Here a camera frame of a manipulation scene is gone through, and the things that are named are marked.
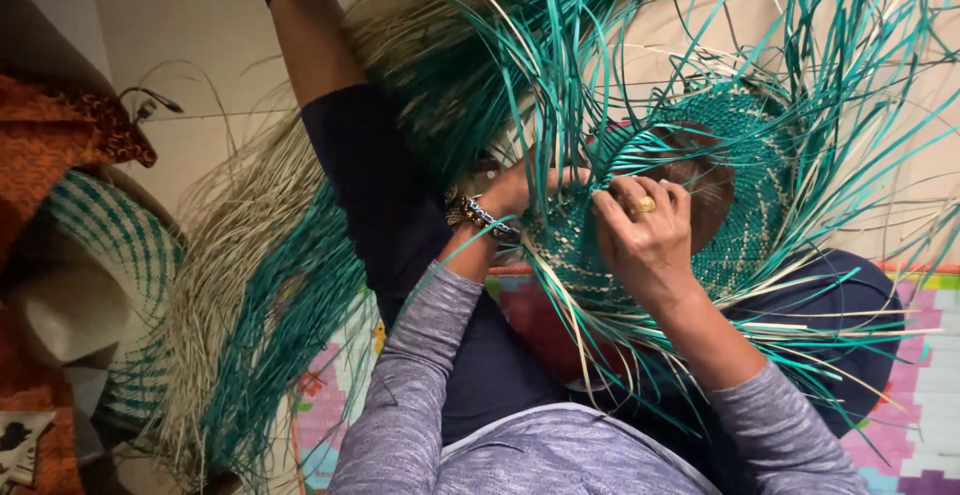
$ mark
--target gray long-sleeve shirt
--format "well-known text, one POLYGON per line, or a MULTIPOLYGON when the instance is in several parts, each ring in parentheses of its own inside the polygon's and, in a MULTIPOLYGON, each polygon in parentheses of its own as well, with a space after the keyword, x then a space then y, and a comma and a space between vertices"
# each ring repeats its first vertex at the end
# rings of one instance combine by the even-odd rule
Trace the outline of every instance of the gray long-sleeve shirt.
MULTIPOLYGON (((427 270, 377 360, 327 493, 717 493, 650 437, 575 403, 524 410, 443 448, 447 378, 481 290, 436 264, 427 270)), ((764 493, 868 493, 773 363, 709 400, 764 493)))

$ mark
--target person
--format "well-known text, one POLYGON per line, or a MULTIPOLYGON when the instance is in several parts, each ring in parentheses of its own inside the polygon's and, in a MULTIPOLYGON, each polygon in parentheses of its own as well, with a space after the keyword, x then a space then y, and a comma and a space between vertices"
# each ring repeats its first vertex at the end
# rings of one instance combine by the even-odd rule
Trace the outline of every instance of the person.
MULTIPOLYGON (((671 451, 642 423, 570 401, 484 289, 497 242, 490 234, 472 241, 480 231, 473 221, 447 224, 443 190, 415 166, 389 99, 367 82, 340 34, 333 4, 266 1, 307 135, 389 329, 327 493, 728 490, 718 485, 724 478, 705 476, 693 456, 671 451)), ((549 178, 559 186, 578 176, 568 169, 549 178)), ((528 200, 521 162, 478 204, 502 217, 522 213, 528 200)), ((593 203, 610 270, 686 359, 749 473, 736 492, 867 493, 817 408, 694 278, 687 191, 618 177, 593 203), (648 206, 645 197, 654 207, 637 211, 648 206)), ((862 263, 834 254, 823 258, 832 268, 862 263)), ((810 304, 781 300, 799 310, 810 304)), ((738 309, 766 313, 758 302, 738 309)), ((882 388, 882 380, 866 380, 882 388)))

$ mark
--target sleeve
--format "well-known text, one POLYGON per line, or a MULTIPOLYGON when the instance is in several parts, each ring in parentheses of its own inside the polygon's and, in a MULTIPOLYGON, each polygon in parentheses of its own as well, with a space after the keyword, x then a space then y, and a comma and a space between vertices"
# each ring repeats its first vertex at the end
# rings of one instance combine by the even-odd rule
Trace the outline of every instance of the sleeve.
POLYGON ((377 359, 328 494, 433 492, 447 378, 482 291, 431 263, 377 359))
POLYGON ((709 400, 762 493, 869 493, 840 441, 772 361, 709 400))

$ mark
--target beaded bracelet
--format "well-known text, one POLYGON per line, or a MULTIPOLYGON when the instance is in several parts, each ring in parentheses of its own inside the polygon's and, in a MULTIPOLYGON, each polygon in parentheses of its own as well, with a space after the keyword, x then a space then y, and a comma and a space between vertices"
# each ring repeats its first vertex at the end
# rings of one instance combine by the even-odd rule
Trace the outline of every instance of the beaded bracelet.
POLYGON ((477 204, 476 200, 479 197, 480 195, 474 197, 468 197, 467 195, 460 196, 460 201, 457 206, 462 210, 463 217, 469 219, 480 229, 486 229, 493 225, 489 233, 493 236, 494 240, 500 243, 518 244, 521 239, 521 232, 506 223, 497 223, 494 225, 499 218, 493 217, 477 204))

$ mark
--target striped woven hat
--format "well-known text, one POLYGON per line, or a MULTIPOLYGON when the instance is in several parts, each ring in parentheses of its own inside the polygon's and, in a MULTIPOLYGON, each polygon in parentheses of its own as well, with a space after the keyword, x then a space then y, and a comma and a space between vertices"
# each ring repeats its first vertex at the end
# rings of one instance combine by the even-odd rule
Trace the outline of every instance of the striped woven hat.
MULTIPOLYGON (((591 146, 597 184, 567 193, 546 219, 525 223, 531 250, 552 268, 559 282, 594 313, 638 314, 642 309, 606 268, 596 242, 590 192, 606 187, 615 173, 644 174, 672 153, 656 128, 676 129, 696 122, 709 128, 735 170, 732 200, 713 239, 693 255, 696 277, 714 301, 748 283, 766 263, 792 202, 797 126, 781 120, 786 108, 771 95, 742 82, 712 84, 670 105, 654 108, 633 132, 616 128, 598 135, 591 146), (743 134, 754 136, 743 137, 743 134), (632 169, 630 156, 641 154, 632 169)), ((703 153, 716 154, 717 149, 703 153)), ((697 156, 690 153, 690 159, 697 156)))
POLYGON ((162 343, 151 336, 162 324, 167 289, 183 250, 161 221, 121 189, 89 175, 67 171, 41 211, 82 246, 126 293, 136 316, 126 323, 109 366, 101 412, 140 427, 153 414, 166 387, 151 360, 162 343))

